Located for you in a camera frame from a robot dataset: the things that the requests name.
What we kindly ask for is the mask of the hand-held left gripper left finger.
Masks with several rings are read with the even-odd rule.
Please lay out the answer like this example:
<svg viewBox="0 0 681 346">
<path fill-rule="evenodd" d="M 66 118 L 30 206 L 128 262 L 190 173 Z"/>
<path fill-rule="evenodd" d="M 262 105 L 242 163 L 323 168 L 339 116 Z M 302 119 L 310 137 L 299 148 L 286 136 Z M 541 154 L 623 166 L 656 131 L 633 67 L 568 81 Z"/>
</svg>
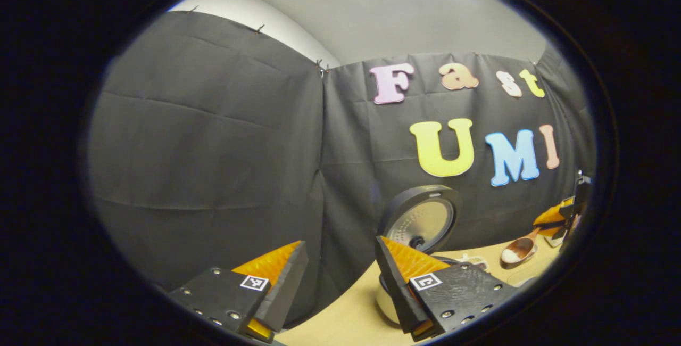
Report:
<svg viewBox="0 0 681 346">
<path fill-rule="evenodd" d="M 211 267 L 168 296 L 212 326 L 271 344 L 308 261 L 306 242 L 297 240 L 232 269 Z"/>
</svg>

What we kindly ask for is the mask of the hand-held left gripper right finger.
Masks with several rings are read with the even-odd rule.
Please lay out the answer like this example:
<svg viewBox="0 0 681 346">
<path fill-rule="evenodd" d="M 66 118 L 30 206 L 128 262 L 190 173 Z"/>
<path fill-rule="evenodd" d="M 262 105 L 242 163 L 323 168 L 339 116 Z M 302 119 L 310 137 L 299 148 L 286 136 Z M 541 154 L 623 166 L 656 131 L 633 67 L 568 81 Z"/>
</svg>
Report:
<svg viewBox="0 0 681 346">
<path fill-rule="evenodd" d="M 518 290 L 469 262 L 450 265 L 382 235 L 375 254 L 399 325 L 416 342 L 486 317 Z"/>
</svg>

